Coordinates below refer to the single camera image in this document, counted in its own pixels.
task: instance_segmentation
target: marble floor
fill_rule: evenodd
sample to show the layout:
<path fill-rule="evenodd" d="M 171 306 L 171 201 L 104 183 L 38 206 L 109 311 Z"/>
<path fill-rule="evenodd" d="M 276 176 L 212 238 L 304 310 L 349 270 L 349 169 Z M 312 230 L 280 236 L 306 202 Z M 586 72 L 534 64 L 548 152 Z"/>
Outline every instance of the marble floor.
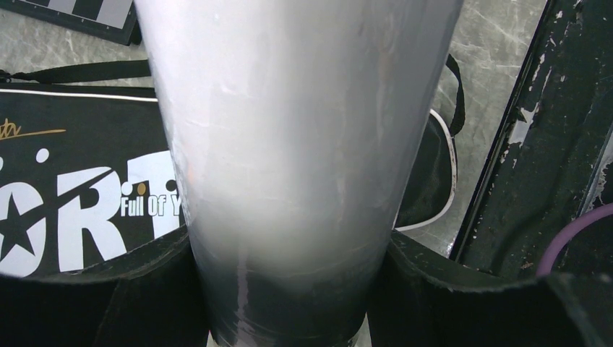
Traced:
<path fill-rule="evenodd" d="M 546 0 L 465 0 L 451 43 L 466 94 L 466 125 L 456 137 L 458 190 L 449 212 L 408 232 L 425 246 L 449 255 L 487 153 L 509 100 Z M 125 47 L 0 10 L 0 69 L 31 72 L 86 62 L 146 59 L 142 46 Z M 148 78 L 99 85 L 151 86 Z M 433 108 L 453 115 L 457 82 L 442 74 Z M 367 326 L 358 345 L 370 346 Z"/>

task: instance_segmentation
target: metallic tube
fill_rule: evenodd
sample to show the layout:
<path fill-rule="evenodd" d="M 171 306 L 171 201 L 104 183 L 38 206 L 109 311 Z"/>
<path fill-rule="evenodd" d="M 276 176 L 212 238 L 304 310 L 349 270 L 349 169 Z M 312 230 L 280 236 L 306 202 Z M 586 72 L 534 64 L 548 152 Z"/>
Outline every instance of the metallic tube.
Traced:
<path fill-rule="evenodd" d="M 220 346 L 347 346 L 462 0 L 136 0 Z"/>

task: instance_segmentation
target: gold lettering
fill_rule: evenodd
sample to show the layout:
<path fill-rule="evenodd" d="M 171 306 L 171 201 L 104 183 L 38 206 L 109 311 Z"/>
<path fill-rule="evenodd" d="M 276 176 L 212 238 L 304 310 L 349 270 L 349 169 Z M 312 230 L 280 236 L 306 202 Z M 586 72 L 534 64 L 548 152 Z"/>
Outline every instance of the gold lettering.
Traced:
<path fill-rule="evenodd" d="M 4 124 L 0 125 L 0 141 L 13 139 L 15 137 L 44 135 L 44 134 L 56 134 L 59 132 L 65 132 L 65 129 L 44 130 L 42 132 L 28 132 L 21 133 L 21 127 L 18 127 L 15 123 L 10 122 L 7 118 L 4 119 Z"/>

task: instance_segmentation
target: gold dot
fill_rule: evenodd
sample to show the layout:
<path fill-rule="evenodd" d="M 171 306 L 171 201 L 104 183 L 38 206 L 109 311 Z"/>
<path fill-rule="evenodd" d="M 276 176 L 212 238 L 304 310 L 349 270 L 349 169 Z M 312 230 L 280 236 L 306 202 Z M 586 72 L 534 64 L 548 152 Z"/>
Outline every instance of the gold dot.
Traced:
<path fill-rule="evenodd" d="M 141 183 L 138 185 L 138 187 L 136 188 L 138 195 L 143 195 L 145 193 L 145 191 L 147 190 L 147 187 L 145 186 L 144 183 Z"/>

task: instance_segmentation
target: bag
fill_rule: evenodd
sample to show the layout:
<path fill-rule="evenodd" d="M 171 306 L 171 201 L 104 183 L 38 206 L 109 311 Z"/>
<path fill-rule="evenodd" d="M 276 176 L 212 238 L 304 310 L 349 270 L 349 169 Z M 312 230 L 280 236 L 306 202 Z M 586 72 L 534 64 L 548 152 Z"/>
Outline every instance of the bag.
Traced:
<path fill-rule="evenodd" d="M 447 65 L 459 79 L 457 63 Z M 82 270 L 184 224 L 173 164 L 151 88 L 76 87 L 149 76 L 146 61 L 33 73 L 0 72 L 0 273 L 25 277 Z M 455 191 L 452 134 L 431 112 L 398 213 L 398 230 L 436 220 Z"/>

